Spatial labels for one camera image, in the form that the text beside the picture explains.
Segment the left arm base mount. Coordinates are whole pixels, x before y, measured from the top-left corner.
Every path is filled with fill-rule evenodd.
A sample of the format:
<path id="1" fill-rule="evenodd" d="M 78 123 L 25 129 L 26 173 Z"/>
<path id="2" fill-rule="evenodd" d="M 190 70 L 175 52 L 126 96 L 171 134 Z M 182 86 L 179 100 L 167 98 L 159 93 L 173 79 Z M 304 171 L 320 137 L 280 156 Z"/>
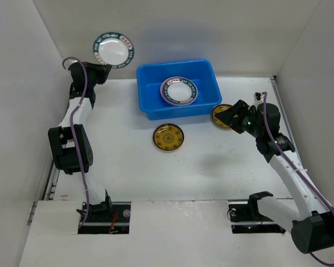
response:
<path id="1" fill-rule="evenodd" d="M 131 202 L 113 202 L 112 209 L 103 212 L 93 211 L 93 208 L 90 207 L 88 217 L 83 223 L 85 208 L 86 205 L 84 204 L 83 210 L 77 209 L 80 214 L 78 234 L 129 234 Z"/>

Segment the green rim plate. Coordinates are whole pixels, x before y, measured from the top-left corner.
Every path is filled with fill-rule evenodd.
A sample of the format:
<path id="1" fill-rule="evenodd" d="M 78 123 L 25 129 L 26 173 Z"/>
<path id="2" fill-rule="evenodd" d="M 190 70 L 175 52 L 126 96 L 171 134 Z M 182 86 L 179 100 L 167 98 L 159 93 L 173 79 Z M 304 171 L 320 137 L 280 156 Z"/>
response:
<path id="1" fill-rule="evenodd" d="M 160 94 L 165 102 L 173 106 L 191 105 L 198 97 L 195 83 L 185 77 L 174 76 L 160 86 Z"/>
<path id="2" fill-rule="evenodd" d="M 98 36 L 93 43 L 93 53 L 102 65 L 124 68 L 135 56 L 133 43 L 123 34 L 107 32 Z"/>

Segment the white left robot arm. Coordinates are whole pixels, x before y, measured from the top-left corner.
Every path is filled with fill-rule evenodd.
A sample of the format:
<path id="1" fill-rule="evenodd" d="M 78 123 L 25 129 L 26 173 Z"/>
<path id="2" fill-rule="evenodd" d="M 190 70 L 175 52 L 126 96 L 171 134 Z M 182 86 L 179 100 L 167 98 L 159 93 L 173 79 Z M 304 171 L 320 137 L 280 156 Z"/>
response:
<path id="1" fill-rule="evenodd" d="M 94 155 L 84 124 L 96 102 L 95 86 L 106 82 L 112 67 L 81 62 L 75 57 L 64 59 L 62 65 L 72 82 L 66 114 L 58 126 L 48 130 L 53 162 L 66 175 L 81 179 L 86 203 L 78 213 L 83 220 L 108 220 L 114 206 L 107 190 L 92 174 Z"/>

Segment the pink plate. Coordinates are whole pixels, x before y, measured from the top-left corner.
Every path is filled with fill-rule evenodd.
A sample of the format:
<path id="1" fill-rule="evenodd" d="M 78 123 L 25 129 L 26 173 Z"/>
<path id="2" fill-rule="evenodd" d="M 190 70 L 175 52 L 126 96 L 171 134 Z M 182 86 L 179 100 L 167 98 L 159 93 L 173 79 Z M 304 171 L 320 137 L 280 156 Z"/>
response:
<path id="1" fill-rule="evenodd" d="M 182 85 L 172 84 L 168 85 L 161 85 L 160 87 L 160 94 L 163 100 L 173 106 L 182 106 L 183 103 L 181 102 L 181 97 L 183 95 Z"/>

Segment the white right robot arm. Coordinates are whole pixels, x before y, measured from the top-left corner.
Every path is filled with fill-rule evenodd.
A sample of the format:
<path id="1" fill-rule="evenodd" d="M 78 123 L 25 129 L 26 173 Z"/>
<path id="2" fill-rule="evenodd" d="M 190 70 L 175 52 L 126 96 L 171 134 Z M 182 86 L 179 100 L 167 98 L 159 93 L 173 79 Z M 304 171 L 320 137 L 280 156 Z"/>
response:
<path id="1" fill-rule="evenodd" d="M 281 114 L 276 105 L 249 106 L 239 100 L 215 114 L 235 132 L 247 132 L 266 162 L 279 175 L 296 209 L 292 209 L 268 191 L 249 196 L 247 214 L 259 220 L 271 219 L 289 232 L 296 248 L 303 254 L 334 247 L 334 207 L 316 189 L 298 160 L 293 143 L 280 132 Z"/>

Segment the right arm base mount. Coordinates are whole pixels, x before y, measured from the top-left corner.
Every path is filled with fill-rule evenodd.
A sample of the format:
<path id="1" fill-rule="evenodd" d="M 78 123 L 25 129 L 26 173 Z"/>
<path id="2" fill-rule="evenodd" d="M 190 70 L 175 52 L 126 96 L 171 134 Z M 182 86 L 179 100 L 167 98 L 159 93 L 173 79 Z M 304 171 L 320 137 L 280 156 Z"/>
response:
<path id="1" fill-rule="evenodd" d="M 251 194 L 247 200 L 232 200 L 228 202 L 227 217 L 231 223 L 233 234 L 285 234 L 286 230 L 261 215 L 257 201 L 273 196 L 268 191 Z"/>

